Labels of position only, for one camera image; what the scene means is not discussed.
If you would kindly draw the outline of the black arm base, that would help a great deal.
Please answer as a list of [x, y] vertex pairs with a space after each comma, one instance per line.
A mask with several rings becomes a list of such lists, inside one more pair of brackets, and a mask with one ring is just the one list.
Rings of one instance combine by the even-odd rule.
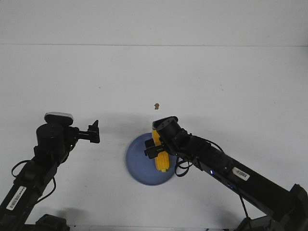
[[306, 231], [308, 229], [308, 193], [299, 184], [290, 191], [265, 196], [259, 208], [266, 215], [244, 218], [237, 231]]
[[69, 231], [66, 219], [45, 214], [35, 224], [24, 224], [14, 215], [4, 215], [0, 219], [1, 231]]

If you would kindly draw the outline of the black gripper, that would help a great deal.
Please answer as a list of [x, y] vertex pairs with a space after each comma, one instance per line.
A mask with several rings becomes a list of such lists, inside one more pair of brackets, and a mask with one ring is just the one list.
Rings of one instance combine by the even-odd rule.
[[164, 145], [155, 145], [154, 140], [151, 138], [149, 140], [146, 140], [144, 142], [145, 144], [145, 150], [144, 154], [147, 156], [149, 159], [153, 159], [158, 157], [158, 154], [164, 151], [168, 151], [167, 147]]
[[92, 125], [88, 126], [87, 131], [79, 131], [78, 138], [89, 140], [91, 143], [100, 143], [99, 120], [95, 120]]

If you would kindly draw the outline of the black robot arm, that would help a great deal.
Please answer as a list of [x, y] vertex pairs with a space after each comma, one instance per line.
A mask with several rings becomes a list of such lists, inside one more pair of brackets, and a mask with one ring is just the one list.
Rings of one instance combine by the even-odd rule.
[[24, 225], [33, 207], [42, 200], [47, 185], [54, 179], [59, 165], [64, 163], [79, 140], [99, 143], [99, 121], [81, 131], [72, 122], [46, 122], [37, 128], [38, 144], [34, 157], [27, 160], [15, 176], [13, 186], [0, 205], [0, 226], [16, 230]]
[[289, 191], [282, 188], [226, 155], [213, 142], [188, 133], [180, 127], [176, 116], [154, 121], [152, 128], [161, 144], [155, 145], [152, 139], [145, 142], [144, 153], [150, 159], [163, 151], [175, 155], [176, 167], [182, 163], [194, 165], [275, 221], [290, 220], [295, 225], [307, 222], [308, 194], [300, 185], [295, 184]]

